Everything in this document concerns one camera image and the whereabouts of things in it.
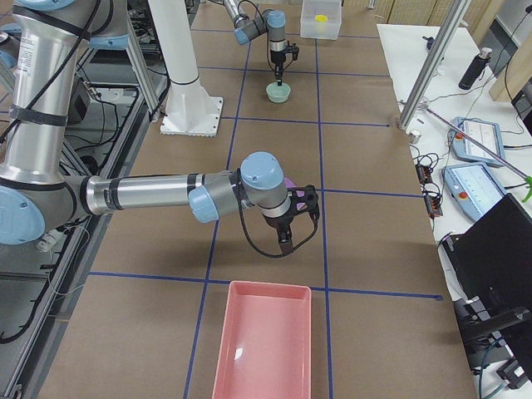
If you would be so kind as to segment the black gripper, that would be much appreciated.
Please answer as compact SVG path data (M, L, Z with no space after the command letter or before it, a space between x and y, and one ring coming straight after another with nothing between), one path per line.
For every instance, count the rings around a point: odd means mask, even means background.
M294 217L292 215L282 215L279 217L264 216L268 226L276 229L278 237L278 246L282 248L284 254L288 254L293 250L291 223Z
M273 63L275 83L281 86L283 84L283 69L284 63L286 62L286 54L284 51L270 51L269 55L270 61Z

